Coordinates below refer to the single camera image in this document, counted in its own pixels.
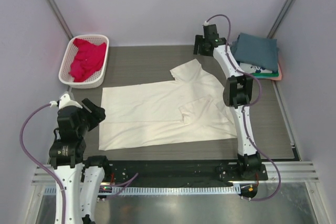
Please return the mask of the cream white t shirt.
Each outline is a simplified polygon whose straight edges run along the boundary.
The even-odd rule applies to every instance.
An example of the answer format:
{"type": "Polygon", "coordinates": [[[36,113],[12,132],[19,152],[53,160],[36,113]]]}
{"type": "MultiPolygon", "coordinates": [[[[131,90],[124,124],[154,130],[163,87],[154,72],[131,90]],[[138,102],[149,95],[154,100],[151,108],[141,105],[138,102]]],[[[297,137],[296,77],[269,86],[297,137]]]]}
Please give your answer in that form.
{"type": "Polygon", "coordinates": [[[223,85],[198,60],[170,71],[171,81],[104,88],[99,150],[225,140],[237,136],[223,85]]]}

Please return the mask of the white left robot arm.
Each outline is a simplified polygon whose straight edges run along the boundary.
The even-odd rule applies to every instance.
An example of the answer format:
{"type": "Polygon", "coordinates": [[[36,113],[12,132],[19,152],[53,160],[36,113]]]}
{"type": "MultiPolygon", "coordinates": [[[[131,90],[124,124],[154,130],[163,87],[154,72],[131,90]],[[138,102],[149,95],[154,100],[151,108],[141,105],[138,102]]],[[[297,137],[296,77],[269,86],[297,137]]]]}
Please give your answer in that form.
{"type": "Polygon", "coordinates": [[[70,94],[58,102],[58,133],[50,150],[50,165],[56,175],[55,223],[94,223],[100,184],[111,177],[106,156],[84,160],[85,136],[106,118],[104,108],[89,99],[81,103],[70,94]]]}

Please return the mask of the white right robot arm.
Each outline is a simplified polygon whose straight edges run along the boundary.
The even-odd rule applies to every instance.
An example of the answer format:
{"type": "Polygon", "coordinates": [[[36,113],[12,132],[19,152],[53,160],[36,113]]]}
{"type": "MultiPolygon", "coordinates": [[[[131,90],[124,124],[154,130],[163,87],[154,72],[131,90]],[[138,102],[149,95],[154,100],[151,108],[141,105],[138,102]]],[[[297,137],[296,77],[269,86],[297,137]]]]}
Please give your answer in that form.
{"type": "Polygon", "coordinates": [[[241,179],[253,179],[262,165],[250,122],[253,78],[243,72],[215,24],[205,22],[203,32],[195,36],[194,54],[212,56],[225,74],[223,100],[232,113],[238,140],[236,172],[241,179]]]}

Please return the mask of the white perforated plastic basket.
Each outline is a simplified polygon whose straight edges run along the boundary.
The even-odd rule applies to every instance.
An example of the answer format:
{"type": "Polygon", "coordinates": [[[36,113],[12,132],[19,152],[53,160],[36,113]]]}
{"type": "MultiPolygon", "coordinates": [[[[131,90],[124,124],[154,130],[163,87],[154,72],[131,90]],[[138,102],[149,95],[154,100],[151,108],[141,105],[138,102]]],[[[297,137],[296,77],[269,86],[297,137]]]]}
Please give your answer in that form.
{"type": "Polygon", "coordinates": [[[60,82],[77,89],[100,86],[106,73],[108,49],[109,39],[105,35],[79,35],[71,39],[60,66],[60,82]]]}

